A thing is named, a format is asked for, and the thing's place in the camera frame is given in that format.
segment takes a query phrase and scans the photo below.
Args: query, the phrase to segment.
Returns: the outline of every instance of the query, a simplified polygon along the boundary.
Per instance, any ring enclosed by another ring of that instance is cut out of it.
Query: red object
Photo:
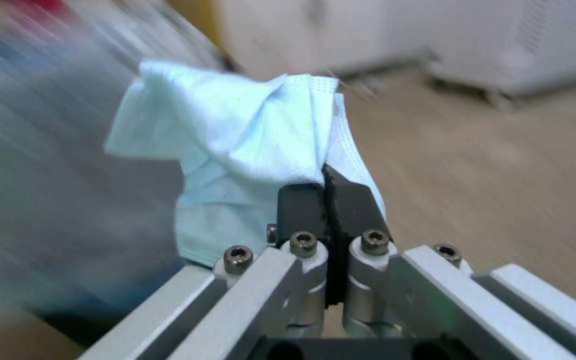
[[[10,0],[11,3],[18,5],[22,9],[30,7],[39,7],[50,13],[57,13],[64,7],[64,0]]]

